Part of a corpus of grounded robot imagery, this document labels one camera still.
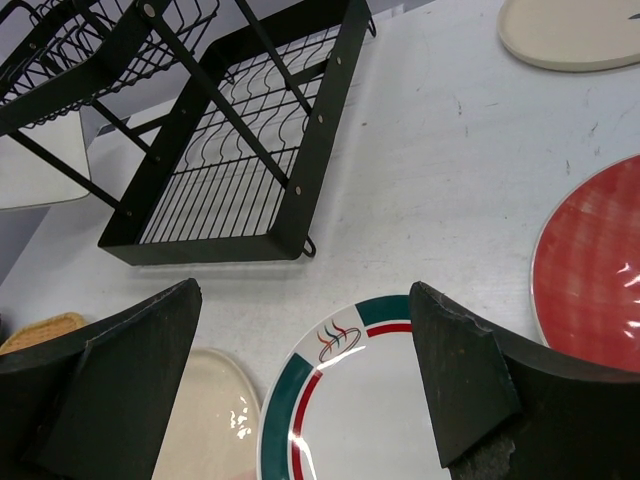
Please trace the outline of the white rectangular plate black rim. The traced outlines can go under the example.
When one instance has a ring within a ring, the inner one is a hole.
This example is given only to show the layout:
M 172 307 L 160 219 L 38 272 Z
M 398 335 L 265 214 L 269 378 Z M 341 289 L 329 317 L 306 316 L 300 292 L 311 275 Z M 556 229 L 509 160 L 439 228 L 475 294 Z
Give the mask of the white rectangular plate black rim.
M 71 112 L 21 131 L 89 179 L 81 116 Z M 89 191 L 9 136 L 1 138 L 1 208 L 15 210 L 75 201 Z

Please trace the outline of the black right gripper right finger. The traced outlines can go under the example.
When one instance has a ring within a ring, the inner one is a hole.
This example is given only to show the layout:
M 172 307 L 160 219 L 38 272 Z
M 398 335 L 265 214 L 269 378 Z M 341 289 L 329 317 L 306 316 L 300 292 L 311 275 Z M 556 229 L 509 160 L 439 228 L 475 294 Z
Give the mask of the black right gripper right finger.
M 430 285 L 409 294 L 440 464 L 455 479 L 635 479 L 639 377 L 552 350 Z

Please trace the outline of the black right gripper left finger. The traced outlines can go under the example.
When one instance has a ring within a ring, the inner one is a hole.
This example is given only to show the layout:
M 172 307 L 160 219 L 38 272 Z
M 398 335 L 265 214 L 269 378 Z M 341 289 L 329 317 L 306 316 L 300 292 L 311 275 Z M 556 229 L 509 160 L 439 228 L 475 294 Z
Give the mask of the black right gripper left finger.
M 2 478 L 151 478 L 200 312 L 189 278 L 2 355 Z

